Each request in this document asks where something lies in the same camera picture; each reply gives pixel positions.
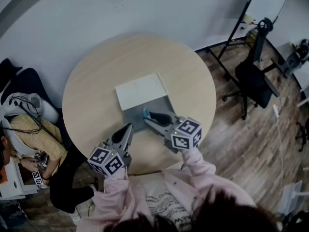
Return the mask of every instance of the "pink sleeve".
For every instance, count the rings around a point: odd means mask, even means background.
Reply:
[[[197,148],[182,150],[183,162],[190,169],[192,177],[215,174],[216,166],[206,162]]]
[[[119,169],[112,177],[104,180],[104,193],[93,197],[95,211],[92,217],[83,218],[77,232],[101,232],[108,224],[117,223],[122,218],[129,180],[125,168]]]

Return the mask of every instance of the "table top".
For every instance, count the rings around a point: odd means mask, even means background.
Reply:
[[[213,78],[203,60],[189,47],[168,38],[138,33],[103,42],[84,57],[67,81],[63,96],[66,129],[88,158],[99,142],[123,127],[115,87],[158,72],[175,113],[203,125],[202,139],[216,109]],[[129,152],[130,174],[146,174],[181,160],[150,130],[135,133]]]

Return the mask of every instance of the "black pants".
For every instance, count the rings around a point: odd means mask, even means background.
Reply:
[[[94,196],[91,187],[72,188],[75,171],[85,160],[86,157],[72,145],[58,171],[50,179],[50,200],[59,210],[73,213],[76,205]]]

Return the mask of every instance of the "whiteboard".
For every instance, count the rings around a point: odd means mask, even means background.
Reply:
[[[252,0],[246,12],[256,23],[267,17],[272,22],[279,15],[286,0]]]

